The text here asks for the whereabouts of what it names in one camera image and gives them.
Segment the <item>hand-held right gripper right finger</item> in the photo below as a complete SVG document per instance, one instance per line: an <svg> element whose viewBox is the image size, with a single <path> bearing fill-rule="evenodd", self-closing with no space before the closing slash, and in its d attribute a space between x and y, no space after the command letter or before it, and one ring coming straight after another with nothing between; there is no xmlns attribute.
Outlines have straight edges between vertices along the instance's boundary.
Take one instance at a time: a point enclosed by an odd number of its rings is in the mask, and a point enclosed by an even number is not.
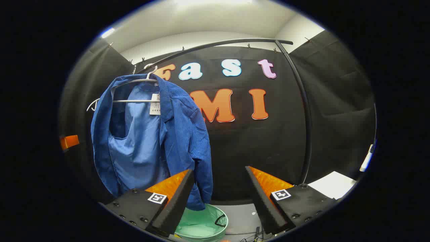
<svg viewBox="0 0 430 242"><path fill-rule="evenodd" d="M251 166L246 166L245 171L265 233L274 235L300 227L336 203L336 199L307 184L292 185Z"/></svg>

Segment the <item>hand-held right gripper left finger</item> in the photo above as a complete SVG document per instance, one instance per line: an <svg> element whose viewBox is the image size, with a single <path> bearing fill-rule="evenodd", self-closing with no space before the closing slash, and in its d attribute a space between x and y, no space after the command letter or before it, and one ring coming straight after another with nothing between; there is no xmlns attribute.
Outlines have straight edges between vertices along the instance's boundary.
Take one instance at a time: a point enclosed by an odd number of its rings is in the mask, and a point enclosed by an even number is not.
<svg viewBox="0 0 430 242"><path fill-rule="evenodd" d="M101 207L138 231L169 237L175 233L194 183L194 172L187 169L145 190L131 189Z"/></svg>

